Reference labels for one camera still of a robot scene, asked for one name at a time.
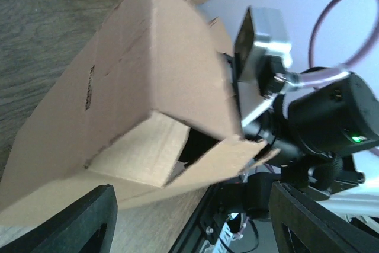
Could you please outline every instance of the wood grain surface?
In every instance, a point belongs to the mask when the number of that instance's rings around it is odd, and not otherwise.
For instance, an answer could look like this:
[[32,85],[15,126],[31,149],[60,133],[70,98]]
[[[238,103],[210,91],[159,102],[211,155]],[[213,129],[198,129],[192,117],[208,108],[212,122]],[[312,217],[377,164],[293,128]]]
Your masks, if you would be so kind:
[[[0,0],[0,176],[17,130],[121,0]],[[204,194],[119,212],[111,252],[167,252]],[[31,228],[0,227],[0,246]]]

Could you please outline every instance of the purple cable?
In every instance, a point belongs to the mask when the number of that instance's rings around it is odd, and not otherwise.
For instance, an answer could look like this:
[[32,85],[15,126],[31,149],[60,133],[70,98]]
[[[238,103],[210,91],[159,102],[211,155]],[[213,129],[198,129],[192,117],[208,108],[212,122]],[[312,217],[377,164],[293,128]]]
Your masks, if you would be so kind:
[[[316,39],[316,34],[318,33],[321,24],[325,17],[328,15],[330,10],[341,0],[332,0],[324,11],[321,13],[320,17],[317,19],[316,24],[314,25],[310,43],[309,43],[309,67],[312,68],[314,66],[314,44]],[[374,29],[371,32],[369,38],[366,39],[365,43],[361,46],[361,48],[345,63],[336,66],[334,68],[322,69],[320,71],[305,73],[300,75],[300,82],[303,83],[304,87],[318,87],[320,85],[333,82],[339,79],[342,79],[349,75],[349,70],[353,66],[355,66],[366,54],[374,47],[376,41],[379,39],[379,10],[376,19],[376,24]]]

